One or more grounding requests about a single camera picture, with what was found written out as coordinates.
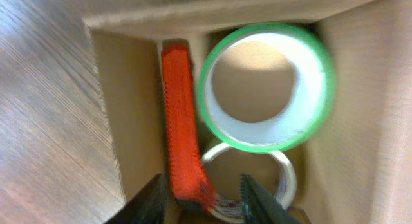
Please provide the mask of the green tape roll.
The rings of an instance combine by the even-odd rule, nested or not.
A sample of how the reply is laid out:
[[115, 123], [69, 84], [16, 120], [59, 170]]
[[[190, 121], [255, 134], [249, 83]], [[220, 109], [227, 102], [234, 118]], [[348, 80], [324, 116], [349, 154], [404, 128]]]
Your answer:
[[[223, 53], [247, 41], [269, 43], [297, 70], [288, 105], [278, 115], [246, 123], [224, 112], [212, 90], [212, 74]], [[304, 28], [285, 23], [244, 26], [223, 38], [205, 59], [196, 103], [210, 131], [221, 141], [251, 153], [289, 150], [312, 137], [328, 118], [336, 89], [335, 67], [325, 45]]]

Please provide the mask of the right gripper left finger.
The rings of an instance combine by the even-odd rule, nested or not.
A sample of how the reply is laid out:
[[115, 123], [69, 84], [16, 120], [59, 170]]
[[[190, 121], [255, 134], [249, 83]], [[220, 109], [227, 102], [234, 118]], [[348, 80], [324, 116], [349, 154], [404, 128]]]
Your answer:
[[164, 224], [167, 180], [156, 174], [122, 209], [104, 224]]

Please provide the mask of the orange utility knife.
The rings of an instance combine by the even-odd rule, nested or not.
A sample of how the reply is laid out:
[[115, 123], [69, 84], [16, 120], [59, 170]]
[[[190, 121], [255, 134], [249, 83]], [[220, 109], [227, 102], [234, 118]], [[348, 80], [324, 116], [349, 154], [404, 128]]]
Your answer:
[[171, 190], [185, 206], [207, 211], [216, 199], [198, 146], [189, 48], [164, 48], [161, 63]]

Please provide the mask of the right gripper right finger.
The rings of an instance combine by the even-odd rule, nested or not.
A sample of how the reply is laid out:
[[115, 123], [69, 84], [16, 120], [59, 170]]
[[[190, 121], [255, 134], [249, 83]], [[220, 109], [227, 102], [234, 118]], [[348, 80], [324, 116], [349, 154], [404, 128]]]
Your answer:
[[299, 224], [251, 175], [241, 174], [244, 224]]

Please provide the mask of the brown cardboard box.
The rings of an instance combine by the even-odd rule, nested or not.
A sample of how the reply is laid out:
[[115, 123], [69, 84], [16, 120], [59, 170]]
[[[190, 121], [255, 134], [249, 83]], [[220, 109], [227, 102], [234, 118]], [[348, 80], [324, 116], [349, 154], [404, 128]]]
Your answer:
[[165, 165], [160, 46], [187, 42], [194, 71], [230, 29], [308, 23], [337, 70], [332, 112], [290, 152], [312, 223], [411, 222], [411, 0], [86, 0], [126, 198]]

